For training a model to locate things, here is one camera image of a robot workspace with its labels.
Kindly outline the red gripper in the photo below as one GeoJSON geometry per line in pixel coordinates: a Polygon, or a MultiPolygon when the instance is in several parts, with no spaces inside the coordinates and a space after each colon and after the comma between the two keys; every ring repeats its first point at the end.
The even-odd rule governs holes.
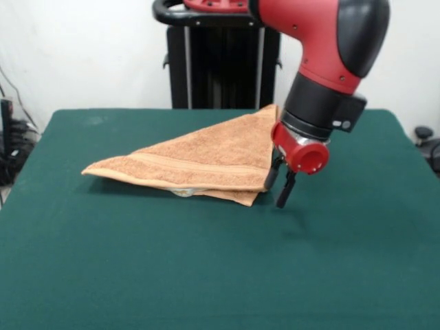
{"type": "Polygon", "coordinates": [[[329,150],[324,142],[303,137],[288,129],[282,122],[277,122],[272,128],[271,138],[277,155],[265,179],[264,188],[271,189],[276,181],[279,168],[286,163],[285,183],[276,200],[277,208],[284,208],[296,184],[296,173],[308,175],[321,171],[329,161],[329,150]]]}

